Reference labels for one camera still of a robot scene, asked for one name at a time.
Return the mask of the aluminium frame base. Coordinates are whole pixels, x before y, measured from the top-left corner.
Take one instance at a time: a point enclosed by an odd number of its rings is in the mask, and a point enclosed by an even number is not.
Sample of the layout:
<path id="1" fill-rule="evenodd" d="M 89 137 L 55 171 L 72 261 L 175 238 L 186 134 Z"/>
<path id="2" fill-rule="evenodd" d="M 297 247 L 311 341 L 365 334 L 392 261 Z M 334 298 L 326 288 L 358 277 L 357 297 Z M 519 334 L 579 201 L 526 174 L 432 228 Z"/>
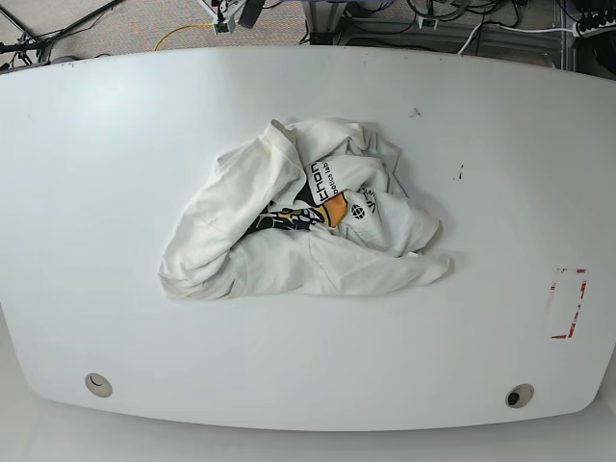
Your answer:
<path id="1" fill-rule="evenodd" d="M 522 30 L 482 18 L 475 26 L 455 21 L 425 19 L 417 13 L 408 22 L 359 17 L 349 12 L 348 2 L 305 1 L 302 3 L 307 27 L 305 43 L 349 46 L 374 44 L 381 47 L 453 53 L 481 49 L 528 52 L 544 56 L 561 70 L 577 68 L 577 52 L 568 29 L 551 27 Z"/>

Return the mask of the red tape rectangle marking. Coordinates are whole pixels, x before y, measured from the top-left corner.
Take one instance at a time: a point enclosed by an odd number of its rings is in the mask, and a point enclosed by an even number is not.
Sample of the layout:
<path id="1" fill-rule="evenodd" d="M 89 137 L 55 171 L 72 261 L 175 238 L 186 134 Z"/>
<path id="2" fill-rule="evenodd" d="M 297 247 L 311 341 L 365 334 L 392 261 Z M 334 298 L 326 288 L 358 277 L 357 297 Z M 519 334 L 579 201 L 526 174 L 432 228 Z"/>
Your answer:
<path id="1" fill-rule="evenodd" d="M 550 286 L 545 327 L 550 339 L 573 337 L 587 285 L 586 269 L 557 269 Z"/>

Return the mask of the white power strip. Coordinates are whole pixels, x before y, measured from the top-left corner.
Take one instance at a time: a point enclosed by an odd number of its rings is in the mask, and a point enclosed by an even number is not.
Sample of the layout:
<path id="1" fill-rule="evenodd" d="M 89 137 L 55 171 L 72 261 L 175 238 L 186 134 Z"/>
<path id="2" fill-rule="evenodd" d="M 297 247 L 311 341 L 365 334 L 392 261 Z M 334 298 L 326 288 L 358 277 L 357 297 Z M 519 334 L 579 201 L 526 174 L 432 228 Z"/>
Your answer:
<path id="1" fill-rule="evenodd" d="M 572 33 L 576 38 L 591 38 L 615 30 L 615 18 L 606 16 L 586 16 L 581 18 L 572 27 Z"/>

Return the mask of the black tripod stand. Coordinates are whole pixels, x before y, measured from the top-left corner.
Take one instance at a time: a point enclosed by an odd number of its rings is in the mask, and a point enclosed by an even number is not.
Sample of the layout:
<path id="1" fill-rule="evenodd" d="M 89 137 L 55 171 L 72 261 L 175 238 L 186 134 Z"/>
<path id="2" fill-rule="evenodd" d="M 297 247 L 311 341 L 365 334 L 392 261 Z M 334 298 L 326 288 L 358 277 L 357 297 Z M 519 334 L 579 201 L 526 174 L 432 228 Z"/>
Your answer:
<path id="1" fill-rule="evenodd" d="M 36 33 L 10 10 L 1 7 L 1 18 L 8 21 L 18 32 L 15 43 L 1 42 L 1 73 L 51 64 L 54 47 L 61 41 L 85 33 L 97 25 L 112 10 L 123 4 L 122 0 L 109 1 L 96 10 L 73 21 L 63 28 L 46 33 Z"/>

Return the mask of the white printed T-shirt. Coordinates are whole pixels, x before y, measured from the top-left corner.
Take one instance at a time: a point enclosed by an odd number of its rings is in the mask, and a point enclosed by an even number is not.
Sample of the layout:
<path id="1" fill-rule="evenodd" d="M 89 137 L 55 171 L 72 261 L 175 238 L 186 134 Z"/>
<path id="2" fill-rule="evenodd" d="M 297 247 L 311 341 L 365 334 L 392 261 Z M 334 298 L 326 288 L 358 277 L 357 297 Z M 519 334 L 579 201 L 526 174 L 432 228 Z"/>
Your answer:
<path id="1" fill-rule="evenodd" d="M 173 298 L 380 295 L 448 271 L 427 247 L 440 220 L 395 176 L 400 151 L 341 119 L 269 123 L 216 159 L 158 275 Z"/>

